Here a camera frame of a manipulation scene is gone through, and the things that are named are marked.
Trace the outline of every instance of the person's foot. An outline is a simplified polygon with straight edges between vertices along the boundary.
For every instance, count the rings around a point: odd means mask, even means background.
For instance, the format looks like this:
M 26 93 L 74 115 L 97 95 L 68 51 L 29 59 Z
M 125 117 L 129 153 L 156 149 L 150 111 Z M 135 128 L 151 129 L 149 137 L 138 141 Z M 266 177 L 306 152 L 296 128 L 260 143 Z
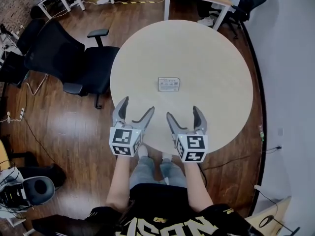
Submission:
M 105 4 L 105 3 L 108 3 L 109 0 L 98 0 L 96 3 L 97 4 Z
M 144 145 L 141 145 L 138 149 L 138 156 L 139 156 L 139 159 L 141 159 L 142 156 L 148 157 L 147 147 L 145 147 Z
M 212 26 L 213 25 L 213 19 L 209 16 L 204 19 L 198 20 L 197 23 L 202 24 L 204 26 Z
M 164 153 L 162 154 L 162 160 L 164 159 L 169 159 L 170 161 L 172 161 L 172 154 L 169 154 L 169 153 Z

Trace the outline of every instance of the black and white pattern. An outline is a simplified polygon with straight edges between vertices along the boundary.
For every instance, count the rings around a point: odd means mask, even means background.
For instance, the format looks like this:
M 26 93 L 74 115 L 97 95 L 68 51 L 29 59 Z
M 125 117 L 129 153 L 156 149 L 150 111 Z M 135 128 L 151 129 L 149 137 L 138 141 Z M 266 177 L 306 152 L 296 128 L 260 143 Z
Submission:
M 139 135 L 136 143 L 133 145 L 133 152 L 136 153 L 137 149 L 139 148 L 139 146 L 141 145 L 141 134 Z
M 176 144 L 176 149 L 179 153 L 179 156 L 182 158 L 183 153 L 184 153 L 184 148 L 183 148 L 183 145 L 181 144 L 181 142 L 179 141 L 179 139 L 178 139 L 177 144 Z
M 205 148 L 205 143 L 202 136 L 187 136 L 188 148 Z
M 186 162 L 198 162 L 202 159 L 204 152 L 188 152 L 186 155 Z
M 128 147 L 113 146 L 113 149 L 117 155 L 131 155 L 130 148 Z
M 130 144 L 132 131 L 125 129 L 116 129 L 113 143 L 116 144 Z

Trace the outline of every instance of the white marker cube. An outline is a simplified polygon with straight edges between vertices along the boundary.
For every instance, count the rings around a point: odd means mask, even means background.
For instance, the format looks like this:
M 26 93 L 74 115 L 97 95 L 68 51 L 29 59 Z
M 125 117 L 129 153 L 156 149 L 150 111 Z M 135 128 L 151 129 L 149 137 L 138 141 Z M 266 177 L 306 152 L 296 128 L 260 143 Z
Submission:
M 114 155 L 134 156 L 141 143 L 140 129 L 110 128 L 109 146 Z
M 208 136 L 178 135 L 176 149 L 182 162 L 201 163 L 208 152 Z

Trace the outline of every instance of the forearm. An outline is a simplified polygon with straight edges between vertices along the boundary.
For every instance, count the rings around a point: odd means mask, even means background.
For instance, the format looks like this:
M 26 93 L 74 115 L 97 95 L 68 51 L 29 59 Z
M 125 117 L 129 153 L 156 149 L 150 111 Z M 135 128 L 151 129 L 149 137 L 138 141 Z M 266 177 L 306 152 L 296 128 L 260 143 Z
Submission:
M 123 212 L 129 202 L 130 157 L 118 156 L 112 183 L 107 195 L 106 206 Z
M 213 202 L 203 183 L 198 165 L 196 163 L 184 163 L 184 168 L 190 207 L 194 211 L 200 212 L 213 205 Z

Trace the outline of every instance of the jeans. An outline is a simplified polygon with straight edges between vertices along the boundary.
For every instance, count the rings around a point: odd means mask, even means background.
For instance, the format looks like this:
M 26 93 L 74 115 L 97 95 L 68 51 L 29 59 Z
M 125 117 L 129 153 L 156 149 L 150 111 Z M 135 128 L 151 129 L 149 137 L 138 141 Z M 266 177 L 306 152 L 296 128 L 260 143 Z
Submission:
M 164 159 L 160 165 L 164 177 L 163 180 L 154 180 L 154 169 L 153 159 L 142 156 L 131 174 L 129 181 L 130 189 L 139 183 L 159 183 L 187 188 L 184 173 L 170 159 Z

